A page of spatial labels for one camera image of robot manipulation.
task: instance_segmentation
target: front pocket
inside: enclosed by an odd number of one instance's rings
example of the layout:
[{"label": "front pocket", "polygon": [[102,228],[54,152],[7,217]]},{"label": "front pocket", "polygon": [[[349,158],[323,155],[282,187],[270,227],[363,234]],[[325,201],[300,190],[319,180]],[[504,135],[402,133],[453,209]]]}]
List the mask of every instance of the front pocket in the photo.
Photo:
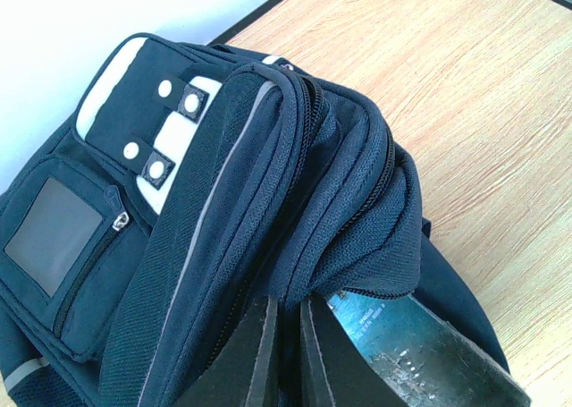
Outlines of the front pocket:
[{"label": "front pocket", "polygon": [[399,147],[395,151],[391,179],[333,239],[315,266],[311,291],[329,297],[343,288],[397,298],[416,288],[421,191],[413,159]]},{"label": "front pocket", "polygon": [[47,157],[0,216],[0,296],[45,343],[92,359],[146,243],[116,186]]},{"label": "front pocket", "polygon": [[211,74],[222,79],[228,72],[160,38],[137,35],[107,59],[78,106],[76,140],[125,186],[151,225],[222,85]]}]

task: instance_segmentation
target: nylon fabric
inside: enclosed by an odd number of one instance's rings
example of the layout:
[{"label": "nylon fabric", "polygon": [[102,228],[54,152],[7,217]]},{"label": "nylon fabric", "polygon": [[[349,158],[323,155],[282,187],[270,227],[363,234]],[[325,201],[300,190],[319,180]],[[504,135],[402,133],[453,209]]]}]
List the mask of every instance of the nylon fabric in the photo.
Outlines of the nylon fabric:
[{"label": "nylon fabric", "polygon": [[[134,38],[144,43],[114,72],[113,86],[97,85]],[[0,196],[0,371],[8,376],[41,357],[50,364],[15,385],[18,405],[172,405],[262,295],[281,305],[281,405],[299,405],[298,305],[312,292],[340,289],[385,298],[415,290],[508,369],[475,298],[423,236],[430,225],[415,163],[379,108],[352,89],[281,67],[280,57],[262,64],[266,57],[148,34],[127,39]],[[196,76],[222,85],[174,163],[158,215],[140,193],[129,159],[138,156],[126,145],[134,136],[141,147],[152,144],[171,108],[184,104],[174,93],[169,105],[161,100],[164,78]],[[78,131],[86,101],[99,106]],[[52,178],[101,223],[48,296],[45,281],[27,276],[4,249]],[[60,215],[73,218],[61,201],[29,219],[42,228],[34,233],[58,230]],[[47,213],[55,222],[42,219]]]}]

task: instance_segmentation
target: dark navy backpack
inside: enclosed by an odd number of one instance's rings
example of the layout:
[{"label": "dark navy backpack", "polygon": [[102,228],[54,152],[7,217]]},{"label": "dark navy backpack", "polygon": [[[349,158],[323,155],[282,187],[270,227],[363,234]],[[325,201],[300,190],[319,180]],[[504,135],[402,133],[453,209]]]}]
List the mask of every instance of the dark navy backpack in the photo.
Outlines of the dark navy backpack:
[{"label": "dark navy backpack", "polygon": [[171,405],[254,299],[279,300],[287,370],[299,303],[340,289],[415,291],[506,368],[427,237],[372,101],[277,56],[136,35],[0,198],[4,384],[22,406]]}]

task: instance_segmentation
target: wood grain surface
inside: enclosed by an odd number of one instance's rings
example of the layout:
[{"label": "wood grain surface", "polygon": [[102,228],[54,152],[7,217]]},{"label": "wood grain surface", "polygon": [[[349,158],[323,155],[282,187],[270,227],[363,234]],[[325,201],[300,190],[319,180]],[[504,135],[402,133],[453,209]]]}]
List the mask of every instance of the wood grain surface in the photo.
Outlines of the wood grain surface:
[{"label": "wood grain surface", "polygon": [[233,45],[357,89],[414,156],[433,241],[534,406],[572,406],[572,12],[286,0]]}]

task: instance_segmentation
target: zipper pull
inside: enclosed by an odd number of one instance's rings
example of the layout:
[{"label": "zipper pull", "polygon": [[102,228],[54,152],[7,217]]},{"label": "zipper pull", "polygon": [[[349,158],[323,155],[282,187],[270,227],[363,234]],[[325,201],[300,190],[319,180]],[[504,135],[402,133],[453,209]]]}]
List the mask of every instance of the zipper pull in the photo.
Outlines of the zipper pull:
[{"label": "zipper pull", "polygon": [[129,224],[130,218],[129,213],[127,213],[127,210],[125,210],[125,206],[123,205],[122,196],[119,193],[119,188],[117,188],[115,185],[108,186],[105,188],[104,198],[112,211],[117,215],[111,227],[116,232],[120,232]]}]

